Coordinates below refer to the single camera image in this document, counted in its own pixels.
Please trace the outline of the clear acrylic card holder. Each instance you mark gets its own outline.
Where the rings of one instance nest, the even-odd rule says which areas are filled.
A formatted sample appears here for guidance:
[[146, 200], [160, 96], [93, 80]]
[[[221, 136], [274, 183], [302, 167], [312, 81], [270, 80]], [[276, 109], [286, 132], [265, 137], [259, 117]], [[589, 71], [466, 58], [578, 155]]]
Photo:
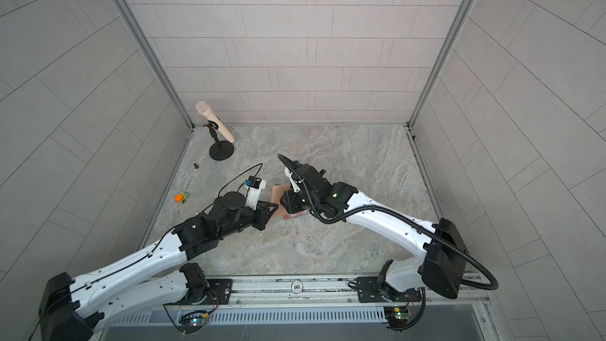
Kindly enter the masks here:
[[287, 214], [284, 214], [282, 216], [282, 218], [284, 220], [289, 220], [289, 219], [296, 219], [298, 217], [305, 216], [305, 215], [309, 215], [309, 212], [308, 211], [302, 211], [302, 212], [297, 212], [297, 213], [294, 213], [294, 214], [287, 213]]

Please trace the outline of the pink leather card wallet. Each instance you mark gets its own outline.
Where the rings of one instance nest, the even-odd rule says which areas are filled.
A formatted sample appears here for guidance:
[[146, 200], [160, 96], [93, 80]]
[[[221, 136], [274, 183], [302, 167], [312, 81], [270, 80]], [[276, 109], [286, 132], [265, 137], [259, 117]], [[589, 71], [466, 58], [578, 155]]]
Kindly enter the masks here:
[[287, 212], [285, 207], [281, 204], [280, 200], [282, 196], [291, 188], [291, 184], [274, 185], [271, 188], [270, 202], [279, 205], [278, 210], [274, 214], [274, 217], [281, 216], [283, 219], [290, 219], [290, 214]]

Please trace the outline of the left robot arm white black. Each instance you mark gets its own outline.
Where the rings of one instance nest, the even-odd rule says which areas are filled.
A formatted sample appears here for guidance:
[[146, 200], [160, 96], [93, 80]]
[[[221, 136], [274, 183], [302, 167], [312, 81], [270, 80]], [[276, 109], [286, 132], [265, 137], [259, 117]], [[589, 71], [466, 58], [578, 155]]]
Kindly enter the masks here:
[[194, 258], [219, 242], [253, 227], [264, 230], [279, 206], [249, 205], [239, 192], [215, 199], [210, 212], [170, 228], [160, 240], [93, 272], [49, 279], [39, 305], [43, 340], [88, 340], [109, 325], [159, 305], [221, 303]]

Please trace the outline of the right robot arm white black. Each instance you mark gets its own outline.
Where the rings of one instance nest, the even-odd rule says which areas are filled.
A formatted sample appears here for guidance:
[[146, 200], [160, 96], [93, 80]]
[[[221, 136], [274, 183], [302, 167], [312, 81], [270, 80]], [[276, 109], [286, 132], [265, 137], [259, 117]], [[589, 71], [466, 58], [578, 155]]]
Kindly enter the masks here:
[[330, 183], [324, 173], [309, 164], [285, 156], [291, 188], [281, 198], [288, 213], [307, 210], [323, 224], [341, 221], [365, 227], [390, 239], [411, 253], [406, 260], [389, 260], [377, 278], [376, 292], [395, 302], [411, 289], [428, 288], [456, 299], [465, 283], [468, 252], [452, 222], [434, 224], [388, 208], [344, 182]]

